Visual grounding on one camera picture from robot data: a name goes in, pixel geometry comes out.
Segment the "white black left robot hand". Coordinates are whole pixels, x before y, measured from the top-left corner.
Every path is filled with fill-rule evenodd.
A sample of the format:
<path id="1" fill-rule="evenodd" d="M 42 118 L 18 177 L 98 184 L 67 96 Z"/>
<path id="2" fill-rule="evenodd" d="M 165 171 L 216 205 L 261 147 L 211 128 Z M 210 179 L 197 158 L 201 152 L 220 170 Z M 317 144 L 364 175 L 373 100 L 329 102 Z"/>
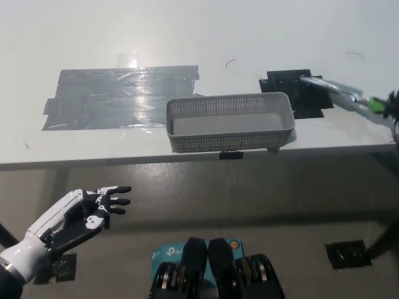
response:
<path id="1" fill-rule="evenodd" d="M 62 255 L 108 229 L 112 214 L 126 213 L 123 206 L 129 205 L 130 200 L 114 195 L 131 190 L 130 186 L 73 190 L 45 211 L 28 231 L 38 237 L 52 255 Z"/>

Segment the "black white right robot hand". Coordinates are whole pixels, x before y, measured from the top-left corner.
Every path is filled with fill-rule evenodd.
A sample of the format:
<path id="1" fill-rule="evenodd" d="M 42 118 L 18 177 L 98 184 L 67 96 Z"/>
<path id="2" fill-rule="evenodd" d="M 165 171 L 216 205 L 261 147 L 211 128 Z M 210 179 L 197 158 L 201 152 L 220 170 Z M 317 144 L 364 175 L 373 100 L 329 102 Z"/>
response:
<path id="1" fill-rule="evenodd" d="M 393 119 L 398 120 L 398 106 L 398 90 L 395 90 L 392 91 L 387 98 L 384 117 L 388 118 L 390 116 Z"/>

